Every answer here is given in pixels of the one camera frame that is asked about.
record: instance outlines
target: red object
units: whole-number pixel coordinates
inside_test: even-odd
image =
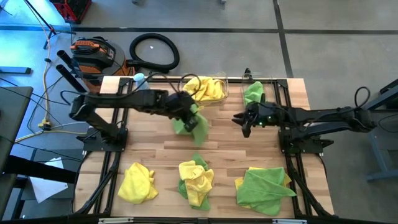
[[[50,0],[65,22],[80,24],[91,0]]]

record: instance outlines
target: concrete floor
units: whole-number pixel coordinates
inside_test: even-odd
[[[68,26],[46,1],[31,0],[53,25]],[[343,29],[397,30],[398,2],[394,0],[280,0],[279,6],[285,29]],[[22,0],[8,1],[6,7],[13,16],[0,13],[0,26],[37,25]],[[135,6],[127,0],[93,1],[80,27],[155,27],[155,28],[252,28],[276,29],[272,0],[228,0],[223,9],[216,0],[146,0]],[[130,42],[137,32],[79,32],[77,36],[103,36],[119,44],[130,58]],[[244,33],[163,33],[175,42],[180,52],[180,65],[170,72],[211,74],[224,71],[240,77],[246,67],[262,72],[265,77],[286,77],[278,34]],[[353,106],[354,92],[368,86],[373,96],[398,75],[397,35],[295,35],[287,34],[292,71],[295,78],[304,78],[310,105],[313,109]],[[45,38],[39,31],[0,30],[0,62],[8,66],[29,66],[33,74],[3,75],[18,85],[30,85],[41,94]],[[66,50],[70,36],[60,34],[52,38],[50,58],[53,66],[47,75],[53,83],[59,74],[54,69],[61,61],[55,56]],[[168,62],[170,50],[162,43],[146,41],[138,46],[143,59]],[[59,91],[71,89],[65,80],[51,91],[50,98],[60,101]],[[50,104],[51,113],[61,122],[72,122],[68,109]],[[34,104],[29,105],[30,115]],[[32,124],[41,121],[44,113],[37,110]],[[25,117],[19,136],[29,134]],[[85,131],[86,125],[65,129]],[[335,133],[324,138],[335,140],[325,150],[328,184],[335,213],[344,218],[397,223],[398,179],[366,182],[367,174],[377,172],[378,166],[370,148],[368,136],[358,133]],[[27,140],[26,144],[48,149],[79,148],[81,144],[69,134],[53,134]],[[30,149],[15,147],[13,154],[29,157]],[[65,210],[51,210],[54,202],[37,205],[32,202],[24,209],[28,217],[59,215],[68,212],[68,200],[59,202]],[[43,214],[30,209],[41,207]]]

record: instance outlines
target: clear plastic container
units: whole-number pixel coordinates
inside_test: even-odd
[[[224,97],[218,100],[200,100],[200,101],[196,101],[196,103],[199,106],[221,106],[225,104],[225,100],[228,97],[228,77],[225,74],[225,72],[219,72],[216,74],[211,74],[211,75],[198,75],[199,77],[211,77],[213,79],[219,79],[223,82],[222,86],[223,86],[223,93],[224,93]],[[181,87],[183,87],[189,80],[191,80],[191,78],[195,78],[195,77],[189,77],[189,78],[185,78],[184,80],[181,80]]]
[[[261,72],[250,72],[250,70],[246,70],[245,73],[242,75],[242,102],[243,106],[246,107],[246,102],[244,99],[244,93],[248,89],[250,85],[259,81],[263,85],[264,93],[266,95],[265,100],[266,102],[275,102],[275,92],[273,87],[273,82],[277,80],[272,77],[272,75],[265,75]]]

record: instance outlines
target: black hose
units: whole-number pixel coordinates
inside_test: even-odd
[[[139,58],[136,54],[136,47],[140,42],[147,39],[157,39],[165,42],[172,49],[174,61],[168,65],[160,65],[156,63],[145,62],[143,61],[143,59]],[[149,68],[163,73],[168,73],[171,69],[175,68],[178,63],[180,63],[180,54],[178,53],[177,47],[174,45],[174,43],[169,38],[155,33],[142,34],[139,37],[135,38],[130,44],[130,55],[132,57],[132,60],[126,61],[126,65],[128,67]]]

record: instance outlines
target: microfiber cloth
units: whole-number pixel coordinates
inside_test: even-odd
[[[264,87],[261,82],[257,81],[249,85],[247,90],[243,93],[244,104],[247,105],[253,101],[260,103],[261,95],[264,93]]]
[[[209,169],[202,156],[195,153],[191,161],[179,165],[180,181],[178,191],[188,199],[192,208],[210,210],[207,193],[211,190],[214,178],[213,170]]]
[[[235,180],[236,202],[266,215],[278,215],[282,197],[296,193],[286,185],[291,181],[283,167],[262,169],[250,167],[244,178]]]
[[[176,134],[192,135],[195,145],[201,146],[206,140],[209,124],[207,119],[199,113],[198,105],[191,105],[190,109],[193,113],[196,113],[195,118],[198,121],[197,126],[192,130],[192,132],[189,133],[185,130],[184,122],[181,119],[178,121],[176,119],[172,119],[173,128]]]
[[[195,101],[220,100],[225,97],[223,92],[223,81],[211,77],[192,78],[183,87]]]
[[[138,162],[133,163],[124,171],[118,196],[134,204],[155,198],[159,193],[154,187],[154,173]]]

